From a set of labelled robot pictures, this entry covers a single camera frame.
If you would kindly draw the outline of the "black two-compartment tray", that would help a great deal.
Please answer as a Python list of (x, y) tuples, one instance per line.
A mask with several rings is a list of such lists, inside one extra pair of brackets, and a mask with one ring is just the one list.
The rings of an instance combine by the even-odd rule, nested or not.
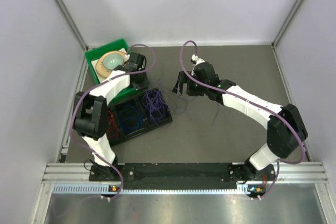
[(108, 105), (110, 146), (116, 146), (172, 122), (168, 104), (158, 88)]

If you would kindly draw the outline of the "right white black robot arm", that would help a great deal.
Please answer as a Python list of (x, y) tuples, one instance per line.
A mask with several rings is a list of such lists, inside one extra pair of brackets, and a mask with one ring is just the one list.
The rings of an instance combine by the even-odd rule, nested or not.
[(267, 102), (243, 90), (230, 80), (221, 80), (213, 66), (203, 59), (192, 60), (192, 71), (180, 71), (173, 93), (182, 95), (183, 88), (191, 97), (206, 95), (228, 108), (235, 109), (255, 120), (267, 131), (267, 142), (243, 164), (248, 178), (258, 179), (274, 161), (286, 159), (308, 132), (298, 108), (293, 104), (281, 106)]

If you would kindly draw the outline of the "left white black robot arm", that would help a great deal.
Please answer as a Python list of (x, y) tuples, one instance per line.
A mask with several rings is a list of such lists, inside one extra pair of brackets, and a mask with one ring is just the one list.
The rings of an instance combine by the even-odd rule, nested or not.
[(94, 163), (102, 167), (101, 174), (107, 180), (114, 180), (119, 174), (117, 157), (107, 137), (108, 104), (126, 88), (146, 85), (146, 57), (133, 52), (123, 57), (123, 63), (109, 70), (103, 82), (76, 94), (72, 116), (72, 129), (87, 143)]

